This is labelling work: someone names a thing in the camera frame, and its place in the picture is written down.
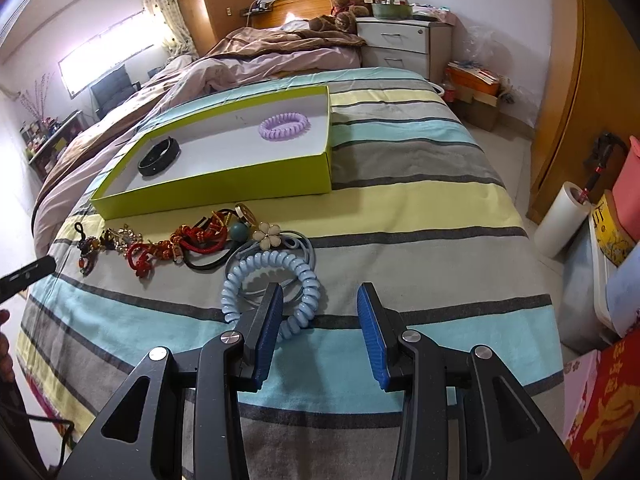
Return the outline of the left hand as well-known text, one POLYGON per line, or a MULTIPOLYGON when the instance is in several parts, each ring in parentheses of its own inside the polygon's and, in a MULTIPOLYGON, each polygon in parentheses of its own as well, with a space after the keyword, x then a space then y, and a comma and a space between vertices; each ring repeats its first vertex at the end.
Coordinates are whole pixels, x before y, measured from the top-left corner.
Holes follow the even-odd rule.
MULTIPOLYGON (((6 309, 0 310, 0 326, 9 321, 10 312, 6 309)), ((15 373, 13 360, 10 355, 10 342, 5 333, 0 333, 0 376, 2 382, 14 382, 15 373)))

